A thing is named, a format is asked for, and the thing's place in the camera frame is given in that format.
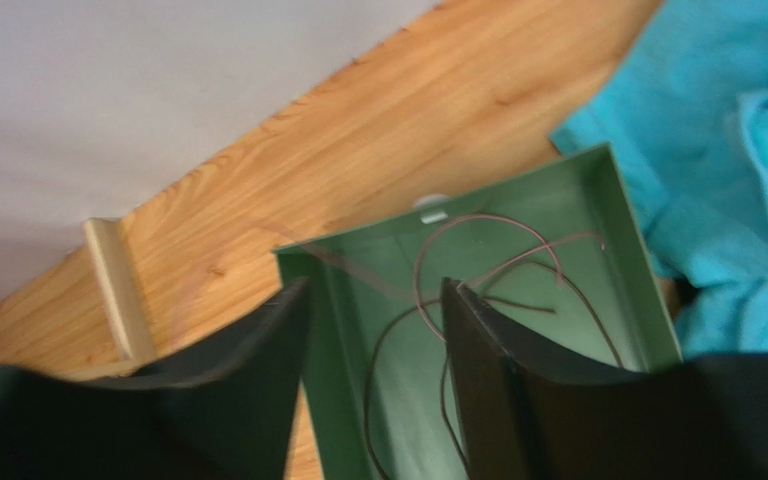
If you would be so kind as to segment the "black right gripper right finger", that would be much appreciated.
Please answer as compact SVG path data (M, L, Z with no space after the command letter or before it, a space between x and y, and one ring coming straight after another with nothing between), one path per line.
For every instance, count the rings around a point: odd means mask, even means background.
M441 286L473 479L768 479L768 353L614 367Z

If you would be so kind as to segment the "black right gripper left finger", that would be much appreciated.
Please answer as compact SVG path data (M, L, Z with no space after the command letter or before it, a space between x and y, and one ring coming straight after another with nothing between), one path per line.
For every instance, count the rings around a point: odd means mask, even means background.
M306 280L128 377L0 365L0 479L280 479L311 323Z

